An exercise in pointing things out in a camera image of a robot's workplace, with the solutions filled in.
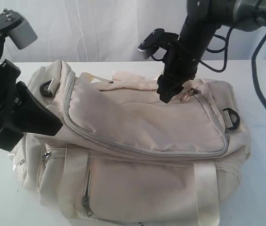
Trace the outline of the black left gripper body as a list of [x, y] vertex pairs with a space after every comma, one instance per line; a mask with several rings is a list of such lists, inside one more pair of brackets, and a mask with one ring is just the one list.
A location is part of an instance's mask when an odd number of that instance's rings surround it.
[[24, 135], [12, 120], [14, 108], [21, 103], [16, 89], [20, 73], [20, 69], [8, 60], [0, 64], [0, 149], [7, 152], [10, 152]]

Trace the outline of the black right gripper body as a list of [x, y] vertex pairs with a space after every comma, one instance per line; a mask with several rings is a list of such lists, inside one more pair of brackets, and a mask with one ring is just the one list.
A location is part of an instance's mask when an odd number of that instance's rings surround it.
[[193, 80], [198, 68], [198, 60], [179, 41], [169, 43], [163, 63], [163, 78], [170, 82]]

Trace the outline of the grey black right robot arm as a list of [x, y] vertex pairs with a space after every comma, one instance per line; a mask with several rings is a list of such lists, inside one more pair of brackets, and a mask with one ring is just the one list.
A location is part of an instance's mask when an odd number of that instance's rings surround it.
[[266, 0], [189, 0], [181, 32], [162, 34], [164, 70], [158, 78], [159, 98], [168, 103], [195, 78], [198, 64], [221, 26], [251, 32], [266, 26]]

